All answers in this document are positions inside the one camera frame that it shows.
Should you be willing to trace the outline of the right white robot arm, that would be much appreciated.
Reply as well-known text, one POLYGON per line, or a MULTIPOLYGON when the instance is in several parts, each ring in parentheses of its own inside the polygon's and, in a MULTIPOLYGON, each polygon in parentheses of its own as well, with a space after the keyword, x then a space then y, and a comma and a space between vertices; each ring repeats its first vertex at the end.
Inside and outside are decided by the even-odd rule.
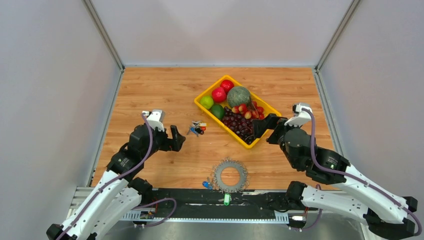
POLYGON ((317 146, 315 133, 307 133, 292 120, 270 114, 253 121, 253 135, 278 145, 291 167, 304 172, 313 181, 338 188, 346 196, 323 191, 299 181, 292 181, 286 191, 286 204, 292 209, 318 208, 354 219, 373 234, 387 240, 420 236, 423 226, 415 215, 418 201, 412 196, 398 196, 364 176, 339 153, 317 146))

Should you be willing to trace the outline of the blue capped key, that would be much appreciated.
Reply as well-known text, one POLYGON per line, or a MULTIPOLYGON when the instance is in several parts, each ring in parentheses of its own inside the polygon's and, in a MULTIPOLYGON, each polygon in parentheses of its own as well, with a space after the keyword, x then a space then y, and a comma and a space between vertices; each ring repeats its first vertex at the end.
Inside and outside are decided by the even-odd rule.
POLYGON ((203 187, 207 188, 208 190, 213 190, 214 186, 212 184, 212 181, 210 180, 209 177, 206 178, 206 181, 202 182, 203 187))

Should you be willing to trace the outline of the green capped key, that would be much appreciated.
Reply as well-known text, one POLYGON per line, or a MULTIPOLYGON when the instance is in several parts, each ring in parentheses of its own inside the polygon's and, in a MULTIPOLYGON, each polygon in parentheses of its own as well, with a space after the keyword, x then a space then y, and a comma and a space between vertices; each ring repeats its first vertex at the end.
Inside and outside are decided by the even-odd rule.
POLYGON ((223 204, 225 205, 225 206, 229 206, 230 205, 230 203, 231 203, 231 195, 229 194, 229 193, 225 193, 224 194, 224 198, 223 198, 223 204))

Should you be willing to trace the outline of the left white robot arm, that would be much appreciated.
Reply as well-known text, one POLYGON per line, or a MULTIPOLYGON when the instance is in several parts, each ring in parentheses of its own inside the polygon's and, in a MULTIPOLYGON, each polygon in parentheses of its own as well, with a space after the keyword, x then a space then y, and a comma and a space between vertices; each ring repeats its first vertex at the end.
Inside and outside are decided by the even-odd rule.
POLYGON ((179 152, 186 137, 171 125, 171 138, 165 130, 138 125, 128 142, 116 152, 100 181, 76 212, 46 231, 50 240, 99 240, 127 212, 152 206, 152 185, 136 175, 144 162, 157 151, 179 152))

